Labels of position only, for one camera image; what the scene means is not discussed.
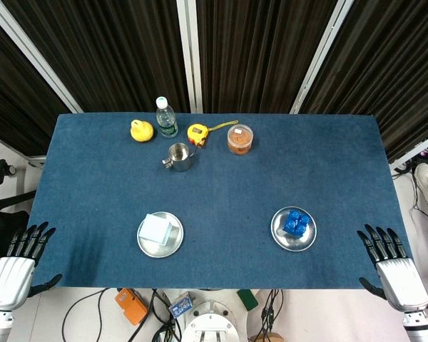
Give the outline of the black and silver right hand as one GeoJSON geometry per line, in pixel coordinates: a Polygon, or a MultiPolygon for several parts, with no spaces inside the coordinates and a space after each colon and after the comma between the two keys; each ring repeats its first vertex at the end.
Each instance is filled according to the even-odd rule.
{"type": "Polygon", "coordinates": [[[358,230],[367,254],[379,277],[381,287],[372,285],[366,278],[359,282],[372,295],[388,301],[401,312],[422,311],[428,307],[428,293],[419,272],[404,245],[393,229],[372,228],[365,225],[358,230]]]}

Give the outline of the black and silver left hand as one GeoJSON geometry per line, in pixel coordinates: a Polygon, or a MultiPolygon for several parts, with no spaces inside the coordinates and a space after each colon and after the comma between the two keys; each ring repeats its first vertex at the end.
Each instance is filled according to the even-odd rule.
{"type": "Polygon", "coordinates": [[[34,224],[12,235],[5,255],[0,258],[0,311],[18,309],[28,298],[52,289],[62,279],[62,274],[56,274],[43,284],[32,284],[44,249],[56,231],[48,225],[34,224]]]}

